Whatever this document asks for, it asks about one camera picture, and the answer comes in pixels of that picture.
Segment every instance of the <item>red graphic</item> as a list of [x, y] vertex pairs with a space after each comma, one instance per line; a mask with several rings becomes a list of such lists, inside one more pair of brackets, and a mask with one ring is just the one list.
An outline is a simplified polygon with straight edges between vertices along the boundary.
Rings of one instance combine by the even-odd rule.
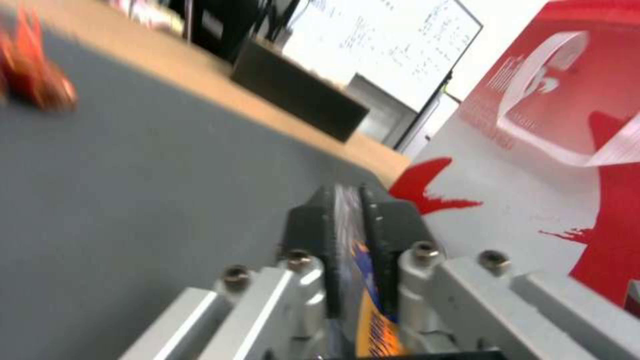
[[427, 193], [427, 186], [439, 173], [451, 164], [451, 158], [425, 161], [405, 171], [389, 192], [399, 199], [413, 202], [426, 215], [438, 210], [462, 209], [482, 205], [482, 202], [465, 199], [443, 199]]
[[547, 231], [538, 231], [540, 234], [545, 234], [545, 235], [551, 235], [551, 236], [555, 236], [556, 238], [560, 238], [560, 239], [564, 239], [564, 240], [570, 240], [570, 241], [576, 241], [579, 243], [586, 243], [585, 239], [589, 238], [591, 236], [591, 232], [593, 232], [593, 229], [576, 229], [573, 228], [569, 231], [565, 231], [562, 234], [556, 234], [556, 233], [549, 233]]
[[[625, 121], [593, 113], [589, 124], [596, 148]], [[627, 286], [640, 278], [640, 163], [600, 167], [600, 211], [593, 229], [550, 234], [587, 244], [571, 275], [616, 304], [623, 305]]]

